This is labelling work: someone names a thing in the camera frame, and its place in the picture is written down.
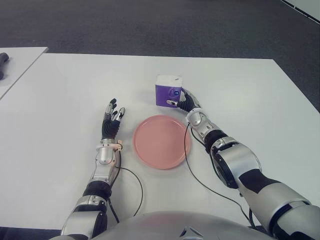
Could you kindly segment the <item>robot right hand black silver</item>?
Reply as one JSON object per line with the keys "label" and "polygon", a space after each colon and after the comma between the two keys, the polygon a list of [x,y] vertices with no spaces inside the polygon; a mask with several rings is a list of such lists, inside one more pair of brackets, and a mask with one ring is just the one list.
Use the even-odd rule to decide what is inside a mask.
{"label": "robot right hand black silver", "polygon": [[184,100],[174,101],[167,99],[166,103],[171,106],[174,106],[175,108],[179,108],[187,113],[189,113],[193,109],[201,108],[199,101],[190,91],[184,88],[182,88],[181,91],[183,92]]}

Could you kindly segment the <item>robot left hand black silver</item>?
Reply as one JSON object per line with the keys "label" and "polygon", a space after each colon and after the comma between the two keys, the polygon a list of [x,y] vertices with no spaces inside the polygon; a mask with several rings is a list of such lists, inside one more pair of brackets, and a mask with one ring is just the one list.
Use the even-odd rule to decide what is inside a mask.
{"label": "robot left hand black silver", "polygon": [[126,109],[120,108],[119,111],[115,110],[117,107],[117,99],[113,98],[107,105],[101,126],[101,139],[112,139],[114,140],[119,128],[120,123],[125,116]]}

